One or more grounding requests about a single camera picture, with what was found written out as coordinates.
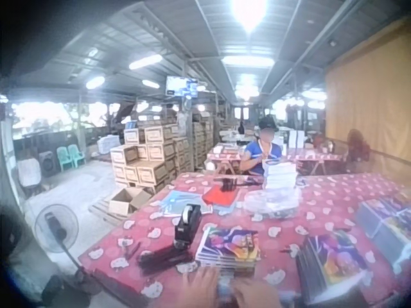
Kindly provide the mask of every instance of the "teal plastic chair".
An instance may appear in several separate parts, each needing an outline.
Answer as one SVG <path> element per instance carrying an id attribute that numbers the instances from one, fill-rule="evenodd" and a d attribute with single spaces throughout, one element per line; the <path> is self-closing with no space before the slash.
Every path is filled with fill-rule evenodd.
<path id="1" fill-rule="evenodd" d="M 70 157 L 69 152 L 67 151 L 67 148 L 65 146 L 61 146 L 57 148 L 57 158 L 58 162 L 60 163 L 60 168 L 62 172 L 64 171 L 64 166 L 70 164 L 71 167 L 73 167 L 73 160 Z"/>
<path id="2" fill-rule="evenodd" d="M 69 145 L 69 153 L 75 168 L 78 168 L 78 162 L 82 161 L 85 164 L 84 154 L 78 150 L 76 144 Z"/>

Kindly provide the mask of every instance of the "yellow curtain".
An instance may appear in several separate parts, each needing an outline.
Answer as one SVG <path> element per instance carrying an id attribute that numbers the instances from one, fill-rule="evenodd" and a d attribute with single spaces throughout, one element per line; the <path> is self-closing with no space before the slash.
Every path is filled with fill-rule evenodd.
<path id="1" fill-rule="evenodd" d="M 346 141 L 357 129 L 381 152 L 375 171 L 403 173 L 401 164 L 411 165 L 411 20 L 391 24 L 339 58 L 326 84 L 327 136 Z"/>

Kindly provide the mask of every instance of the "metal roof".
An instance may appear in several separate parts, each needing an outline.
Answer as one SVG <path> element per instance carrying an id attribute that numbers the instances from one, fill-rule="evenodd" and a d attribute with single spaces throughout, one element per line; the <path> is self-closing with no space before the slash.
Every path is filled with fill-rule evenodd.
<path id="1" fill-rule="evenodd" d="M 401 17 L 400 2 L 267 0 L 267 14 L 250 35 L 234 18 L 231 0 L 136 3 L 84 29 L 43 68 L 15 80 L 11 93 L 25 99 L 27 93 L 36 96 L 36 89 L 41 98 L 59 91 L 55 96 L 68 101 L 87 80 L 104 74 L 104 85 L 88 91 L 87 98 L 108 93 L 111 101 L 118 99 L 112 93 L 120 93 L 127 101 L 147 95 L 161 99 L 166 77 L 182 74 L 187 63 L 188 76 L 207 82 L 231 103 L 238 100 L 236 84 L 247 75 L 261 93 L 252 101 L 266 105 L 293 90 L 294 78 L 300 90 L 322 85 L 324 69 L 333 60 Z M 331 39 L 336 46 L 330 46 Z M 128 68 L 133 60 L 157 53 L 164 57 L 160 63 L 136 71 Z M 275 64 L 231 67 L 221 61 L 227 55 L 266 56 Z M 145 79 L 159 83 L 160 89 L 145 87 Z"/>

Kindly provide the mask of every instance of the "blue shirt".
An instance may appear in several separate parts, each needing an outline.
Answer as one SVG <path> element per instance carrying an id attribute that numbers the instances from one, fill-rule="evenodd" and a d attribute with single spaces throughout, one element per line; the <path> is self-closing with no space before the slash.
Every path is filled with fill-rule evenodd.
<path id="1" fill-rule="evenodd" d="M 245 148 L 245 151 L 250 152 L 251 159 L 258 158 L 263 154 L 263 151 L 262 151 L 258 141 L 250 142 L 247 145 L 247 147 Z M 276 158 L 280 158 L 280 157 L 281 157 L 281 148 L 280 148 L 280 146 L 277 145 L 277 144 L 272 143 L 271 144 L 271 152 L 268 155 L 268 158 L 269 159 L 276 159 Z M 263 164 L 262 163 L 256 164 L 254 166 L 254 168 L 252 168 L 250 170 L 250 172 L 258 173 L 259 175 L 263 175 L 264 174 Z"/>

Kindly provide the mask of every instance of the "wall-mounted tv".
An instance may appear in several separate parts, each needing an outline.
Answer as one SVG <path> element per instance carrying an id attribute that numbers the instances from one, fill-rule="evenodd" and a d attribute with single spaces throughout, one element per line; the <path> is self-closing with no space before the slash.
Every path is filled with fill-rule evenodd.
<path id="1" fill-rule="evenodd" d="M 166 95 L 196 98 L 198 80 L 181 76 L 167 76 Z"/>

